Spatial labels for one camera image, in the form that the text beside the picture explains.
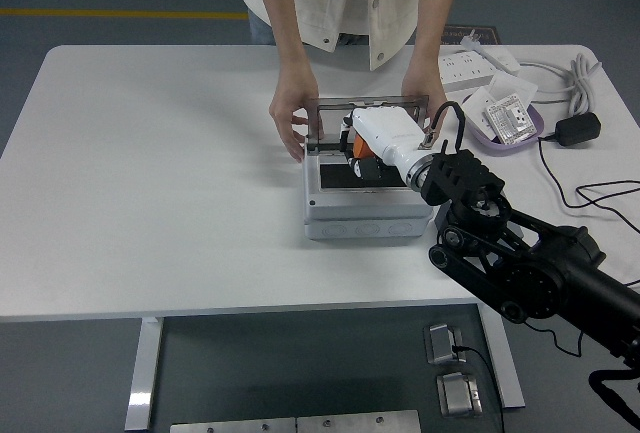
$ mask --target purple tray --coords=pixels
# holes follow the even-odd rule
[[[514,143],[513,145],[505,145],[504,143],[500,143],[500,140],[498,140],[497,138],[494,141],[490,140],[489,138],[484,136],[482,132],[479,131],[475,126],[473,126],[473,123],[471,122],[467,122],[467,128],[471,130],[471,133],[476,138],[476,140],[478,140],[487,148],[499,151],[513,150],[514,148],[521,148],[525,145],[528,145],[529,143],[537,141],[537,138],[544,131],[544,120],[542,119],[542,116],[540,116],[540,113],[538,113],[538,110],[536,110],[533,105],[529,105],[529,108],[527,108],[527,113],[529,113],[531,121],[533,121],[533,125],[536,127],[536,133],[526,140],[523,140],[519,143]]]

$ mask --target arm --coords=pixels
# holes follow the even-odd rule
[[[304,155],[300,143],[304,137],[292,125],[304,125],[306,118],[294,115],[302,102],[318,97],[318,84],[311,71],[309,59],[302,45],[294,0],[263,0],[280,59],[278,86],[269,106],[282,142],[298,162]]]
[[[452,3],[453,0],[418,0],[416,44],[402,82],[403,95],[429,95],[427,113],[431,119],[447,101],[440,81],[438,53]]]

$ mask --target hand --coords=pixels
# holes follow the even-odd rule
[[[438,68],[438,61],[424,60],[421,58],[412,58],[409,63],[409,68],[402,81],[402,95],[403,96],[420,96],[429,95],[429,105],[427,107],[427,116],[430,123],[433,122],[434,116],[438,111],[438,108],[447,101],[447,97],[442,87],[442,81],[440,80],[440,69]],[[440,117],[438,126],[436,128],[437,138],[444,122],[444,115]]]
[[[303,107],[304,100],[318,97],[318,82],[307,64],[281,65],[278,86],[269,106],[269,114],[276,123],[278,134],[291,157],[298,163],[304,157],[304,136],[293,125],[306,125],[306,118],[294,113]]]

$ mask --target yellow floor line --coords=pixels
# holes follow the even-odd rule
[[[246,20],[248,18],[247,13],[227,13],[219,11],[63,10],[48,8],[0,8],[0,16],[70,16],[198,20]]]

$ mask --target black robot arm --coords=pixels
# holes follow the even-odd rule
[[[640,295],[598,269],[605,254],[586,227],[558,227],[513,210],[500,178],[468,150],[447,155],[444,148],[421,188],[428,204],[443,205],[431,262],[514,323],[559,315],[622,357],[631,370],[595,372],[590,384],[640,429],[640,419],[602,385],[640,377]],[[534,232],[535,243],[513,225]]]

